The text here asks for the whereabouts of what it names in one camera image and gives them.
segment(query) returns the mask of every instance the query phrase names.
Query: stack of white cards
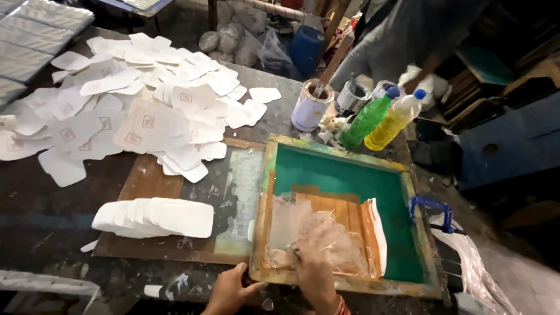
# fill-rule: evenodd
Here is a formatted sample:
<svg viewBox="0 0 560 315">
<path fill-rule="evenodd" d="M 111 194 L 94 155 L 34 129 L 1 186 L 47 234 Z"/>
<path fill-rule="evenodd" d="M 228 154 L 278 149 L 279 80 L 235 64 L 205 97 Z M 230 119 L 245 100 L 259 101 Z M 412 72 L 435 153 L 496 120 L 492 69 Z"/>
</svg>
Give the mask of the stack of white cards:
<svg viewBox="0 0 560 315">
<path fill-rule="evenodd" d="M 182 235 L 207 238 L 212 234 L 214 207 L 168 198 L 139 198 L 104 204 L 91 227 L 130 238 Z"/>
<path fill-rule="evenodd" d="M 84 160 L 124 150 L 153 154 L 165 174 L 196 183 L 208 174 L 203 160 L 225 157 L 225 127 L 254 126 L 267 110 L 253 99 L 238 102 L 247 88 L 236 71 L 161 36 L 87 43 L 92 58 L 66 52 L 52 60 L 60 88 L 37 89 L 2 113 L 17 122 L 0 130 L 0 160 L 49 149 L 39 162 L 64 187 L 86 177 Z M 276 89 L 256 95 L 280 97 Z"/>
</svg>

